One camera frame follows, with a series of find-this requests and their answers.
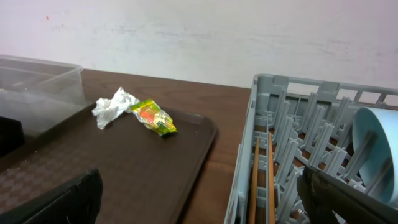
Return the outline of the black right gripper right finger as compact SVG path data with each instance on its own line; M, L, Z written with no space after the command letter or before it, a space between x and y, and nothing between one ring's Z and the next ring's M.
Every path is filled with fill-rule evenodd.
M305 166L297 179L297 192L311 224L348 223L397 224L397 210L323 171Z

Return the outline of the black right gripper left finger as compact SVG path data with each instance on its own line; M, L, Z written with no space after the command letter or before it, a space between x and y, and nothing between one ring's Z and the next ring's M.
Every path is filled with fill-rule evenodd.
M45 194L2 213L1 223L95 223L102 194L99 170L86 170Z

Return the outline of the white tissue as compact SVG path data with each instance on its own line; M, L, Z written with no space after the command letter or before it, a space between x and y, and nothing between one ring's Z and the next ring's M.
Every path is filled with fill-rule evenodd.
M104 129L124 112L131 113L130 107L139 102L138 98L119 87L111 99L99 98L91 112L96 117L97 127Z

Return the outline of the light blue bowl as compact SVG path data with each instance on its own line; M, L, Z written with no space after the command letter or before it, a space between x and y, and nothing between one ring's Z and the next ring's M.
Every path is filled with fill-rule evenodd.
M353 120L353 147L357 149L367 132L377 134L377 141L359 173L365 185L370 184L384 161L392 159L392 170L387 173L386 189L378 199L384 203L397 203L397 111L379 108L360 108Z

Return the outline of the grey dishwasher rack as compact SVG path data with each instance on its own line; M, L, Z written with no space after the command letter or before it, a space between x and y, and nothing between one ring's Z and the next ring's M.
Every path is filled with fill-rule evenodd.
M380 201L392 159L386 159L375 178L365 185L359 170L377 134L367 132L354 149L353 120L357 110L364 107L397 111L386 103L396 96L397 90L390 88L256 75L225 222L248 223L254 151L259 139L255 223L269 223L268 132L272 133L275 223L310 223L297 192L297 179L305 166L315 167ZM397 203L385 204L397 210Z

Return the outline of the brown plastic tray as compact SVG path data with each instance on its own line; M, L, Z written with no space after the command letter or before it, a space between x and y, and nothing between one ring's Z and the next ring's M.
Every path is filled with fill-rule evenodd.
M103 181L98 223L177 223L217 135L216 124L168 109L177 131L162 137L133 114L99 129L91 110L87 106L1 158L1 211L98 169Z

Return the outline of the yellow green snack wrapper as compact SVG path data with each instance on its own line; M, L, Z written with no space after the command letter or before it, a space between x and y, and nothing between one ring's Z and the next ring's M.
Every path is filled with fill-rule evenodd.
M132 105L130 110L140 123L159 136L177 132L173 119L152 99Z

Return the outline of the clear plastic bin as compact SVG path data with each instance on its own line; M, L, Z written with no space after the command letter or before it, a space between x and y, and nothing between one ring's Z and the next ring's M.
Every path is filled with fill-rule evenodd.
M1 116L36 137L90 105L80 65L1 55Z

